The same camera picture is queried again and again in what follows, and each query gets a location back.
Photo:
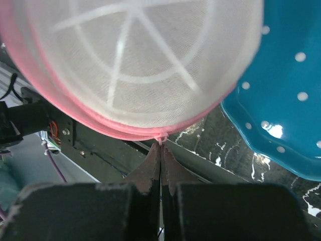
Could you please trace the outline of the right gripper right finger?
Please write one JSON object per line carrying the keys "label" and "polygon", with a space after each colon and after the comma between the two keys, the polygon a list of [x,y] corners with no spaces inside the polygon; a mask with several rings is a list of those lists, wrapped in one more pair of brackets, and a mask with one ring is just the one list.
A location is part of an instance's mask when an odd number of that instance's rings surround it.
{"label": "right gripper right finger", "polygon": [[165,240],[313,240],[286,188],[274,184],[209,184],[161,149]]}

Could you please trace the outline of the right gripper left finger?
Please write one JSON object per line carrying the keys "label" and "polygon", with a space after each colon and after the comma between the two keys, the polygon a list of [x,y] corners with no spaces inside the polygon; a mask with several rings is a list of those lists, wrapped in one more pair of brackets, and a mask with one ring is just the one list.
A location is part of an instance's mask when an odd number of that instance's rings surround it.
{"label": "right gripper left finger", "polygon": [[38,183],[13,203],[1,240],[157,240],[161,148],[119,183]]}

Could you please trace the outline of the white mesh laundry bag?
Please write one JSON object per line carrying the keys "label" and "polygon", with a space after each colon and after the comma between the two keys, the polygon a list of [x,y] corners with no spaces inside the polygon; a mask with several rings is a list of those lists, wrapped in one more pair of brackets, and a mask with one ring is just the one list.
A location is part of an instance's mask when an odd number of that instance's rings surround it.
{"label": "white mesh laundry bag", "polygon": [[1,39],[56,108],[110,137],[166,140],[236,86],[264,1],[1,1]]}

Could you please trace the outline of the blue polka dot plate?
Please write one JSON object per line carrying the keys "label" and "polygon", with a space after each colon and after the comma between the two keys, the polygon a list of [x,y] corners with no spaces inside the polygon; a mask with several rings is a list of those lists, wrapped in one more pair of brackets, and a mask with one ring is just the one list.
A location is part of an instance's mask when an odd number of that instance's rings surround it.
{"label": "blue polka dot plate", "polygon": [[320,180],[320,1],[266,1],[259,50],[221,108],[247,145]]}

